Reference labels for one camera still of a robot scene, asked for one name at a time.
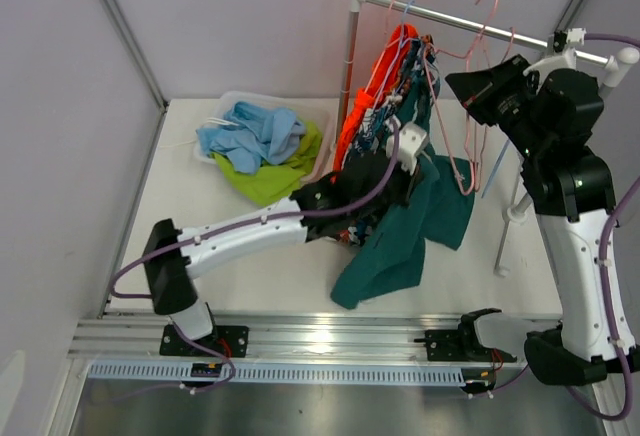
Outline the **patterned navy white shorts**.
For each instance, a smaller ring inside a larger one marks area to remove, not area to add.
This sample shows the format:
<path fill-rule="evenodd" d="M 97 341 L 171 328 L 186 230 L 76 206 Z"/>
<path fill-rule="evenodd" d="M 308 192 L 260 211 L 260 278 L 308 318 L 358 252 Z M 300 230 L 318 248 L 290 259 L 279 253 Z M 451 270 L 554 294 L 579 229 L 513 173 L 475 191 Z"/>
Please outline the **patterned navy white shorts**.
<path fill-rule="evenodd" d="M 333 185 L 352 189 L 355 196 L 360 196 L 378 184 L 388 166 L 385 153 L 385 143 L 391 135 L 388 120 L 396 118 L 400 127 L 414 122 L 426 131 L 430 130 L 433 97 L 439 93 L 440 84 L 431 43 L 429 36 L 414 41 L 400 70 L 399 85 L 379 108 L 365 116 L 348 150 L 344 166 L 335 171 Z M 367 205 L 320 224 L 316 229 L 317 235 L 361 247 L 361 241 L 372 233 L 373 225 L 391 207 L 409 205 L 417 185 L 424 179 L 422 172 L 420 161 L 413 175 L 403 171 L 398 164 L 385 188 Z"/>

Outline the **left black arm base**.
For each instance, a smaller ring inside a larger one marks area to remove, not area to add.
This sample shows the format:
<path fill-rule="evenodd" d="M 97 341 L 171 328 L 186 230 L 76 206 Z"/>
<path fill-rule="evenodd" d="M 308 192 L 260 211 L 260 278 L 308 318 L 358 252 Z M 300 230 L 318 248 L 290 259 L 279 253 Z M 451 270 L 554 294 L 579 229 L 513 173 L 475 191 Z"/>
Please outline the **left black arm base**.
<path fill-rule="evenodd" d="M 229 358 L 245 358 L 249 343 L 250 329 L 243 325 L 218 325 L 213 323 L 213 332 L 194 342 L 209 350 L 216 351 Z M 184 341 L 178 334 L 173 322 L 163 328 L 159 345 L 161 356 L 172 357 L 204 357 L 209 353 Z"/>

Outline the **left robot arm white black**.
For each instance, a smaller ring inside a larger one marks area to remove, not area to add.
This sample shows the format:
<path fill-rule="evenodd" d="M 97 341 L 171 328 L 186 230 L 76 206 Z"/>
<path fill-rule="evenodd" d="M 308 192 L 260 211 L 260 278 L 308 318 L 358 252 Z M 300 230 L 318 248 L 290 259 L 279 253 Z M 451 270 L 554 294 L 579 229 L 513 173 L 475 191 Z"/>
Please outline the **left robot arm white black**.
<path fill-rule="evenodd" d="M 422 179 L 418 161 L 368 153 L 246 218 L 195 228 L 161 220 L 143 251 L 153 311 L 177 325 L 192 354 L 207 355 L 217 332 L 195 279 L 246 255 L 334 238 L 361 220 L 382 218 L 389 209 L 407 206 Z"/>

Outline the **light blue shorts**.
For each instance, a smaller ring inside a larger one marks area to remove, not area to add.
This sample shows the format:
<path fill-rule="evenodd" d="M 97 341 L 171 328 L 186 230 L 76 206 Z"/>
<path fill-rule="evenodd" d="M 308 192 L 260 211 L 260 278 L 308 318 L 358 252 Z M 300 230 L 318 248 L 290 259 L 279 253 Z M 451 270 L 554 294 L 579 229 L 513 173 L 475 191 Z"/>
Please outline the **light blue shorts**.
<path fill-rule="evenodd" d="M 280 165 L 300 147 L 305 123 L 285 107 L 267 109 L 246 101 L 235 103 L 224 124 L 196 130 L 201 151 L 224 156 L 241 174 L 255 174 L 263 163 Z"/>

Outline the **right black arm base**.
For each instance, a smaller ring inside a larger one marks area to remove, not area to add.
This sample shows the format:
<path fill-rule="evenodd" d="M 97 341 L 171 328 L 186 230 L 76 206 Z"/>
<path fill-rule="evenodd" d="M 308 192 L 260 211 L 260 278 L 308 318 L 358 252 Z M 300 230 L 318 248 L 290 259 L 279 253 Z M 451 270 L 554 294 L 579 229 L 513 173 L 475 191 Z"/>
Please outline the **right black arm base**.
<path fill-rule="evenodd" d="M 515 363 L 517 358 L 513 355 L 482 346 L 478 340 L 473 323 L 481 316 L 494 313 L 501 313 L 501 310 L 486 308 L 463 314 L 455 329 L 425 330 L 423 336 L 413 342 L 425 348 L 429 361 Z"/>

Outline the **lime green shorts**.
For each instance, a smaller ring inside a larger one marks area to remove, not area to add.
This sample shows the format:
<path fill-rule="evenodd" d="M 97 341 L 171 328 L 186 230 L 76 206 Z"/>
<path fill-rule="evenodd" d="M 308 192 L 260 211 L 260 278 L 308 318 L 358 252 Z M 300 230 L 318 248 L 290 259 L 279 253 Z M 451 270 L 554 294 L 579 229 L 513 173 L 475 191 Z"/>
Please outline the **lime green shorts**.
<path fill-rule="evenodd" d="M 305 121 L 304 124 L 307 132 L 301 137 L 293 155 L 280 165 L 262 162 L 254 174 L 236 171 L 225 155 L 210 152 L 209 156 L 233 189 L 260 207 L 268 206 L 299 189 L 302 179 L 313 172 L 323 134 L 312 121 Z"/>

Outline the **teal green shorts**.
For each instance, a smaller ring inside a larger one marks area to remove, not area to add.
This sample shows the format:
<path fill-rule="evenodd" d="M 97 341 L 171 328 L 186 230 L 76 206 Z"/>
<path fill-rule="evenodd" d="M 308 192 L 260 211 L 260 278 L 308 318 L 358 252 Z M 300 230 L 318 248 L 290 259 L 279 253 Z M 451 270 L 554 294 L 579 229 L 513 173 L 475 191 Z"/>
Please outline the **teal green shorts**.
<path fill-rule="evenodd" d="M 359 303 L 421 283 L 426 243 L 454 251 L 463 242 L 475 196 L 460 193 L 453 166 L 462 162 L 436 153 L 429 144 L 419 157 L 424 179 L 407 207 L 393 206 L 338 276 L 330 299 L 352 310 Z"/>

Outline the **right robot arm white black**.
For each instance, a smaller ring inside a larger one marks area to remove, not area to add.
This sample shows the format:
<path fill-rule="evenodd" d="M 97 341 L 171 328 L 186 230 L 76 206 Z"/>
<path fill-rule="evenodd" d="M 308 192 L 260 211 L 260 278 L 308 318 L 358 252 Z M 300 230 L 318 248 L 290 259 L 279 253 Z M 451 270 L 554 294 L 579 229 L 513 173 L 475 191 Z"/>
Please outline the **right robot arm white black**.
<path fill-rule="evenodd" d="M 541 80 L 516 55 L 445 81 L 476 122 L 499 127 L 523 158 L 521 176 L 562 306 L 557 327 L 525 336 L 533 374 L 550 386 L 584 386 L 637 371 L 613 252 L 613 179 L 587 145 L 604 110 L 596 78 L 559 68 Z"/>

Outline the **blue hanger for patterned shorts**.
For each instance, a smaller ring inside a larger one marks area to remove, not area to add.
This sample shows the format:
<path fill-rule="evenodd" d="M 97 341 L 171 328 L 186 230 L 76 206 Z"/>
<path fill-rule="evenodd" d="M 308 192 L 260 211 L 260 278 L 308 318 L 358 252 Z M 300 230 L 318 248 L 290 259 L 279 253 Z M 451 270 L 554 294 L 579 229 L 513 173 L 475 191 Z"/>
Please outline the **blue hanger for patterned shorts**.
<path fill-rule="evenodd" d="M 376 109 L 378 106 L 380 106 L 382 100 L 397 85 L 396 79 L 399 76 L 404 58 L 407 56 L 409 50 L 411 49 L 412 43 L 419 40 L 417 29 L 413 25 L 406 22 L 408 10 L 411 8 L 413 3 L 413 0 L 410 0 L 407 3 L 407 7 L 403 10 L 400 19 L 400 23 L 404 23 L 404 34 L 400 41 L 400 44 L 387 54 L 387 65 L 380 67 L 379 75 L 381 76 L 381 85 L 379 86 L 379 89 L 374 91 L 374 94 L 372 96 L 365 92 L 365 94 L 369 97 L 370 108 Z"/>

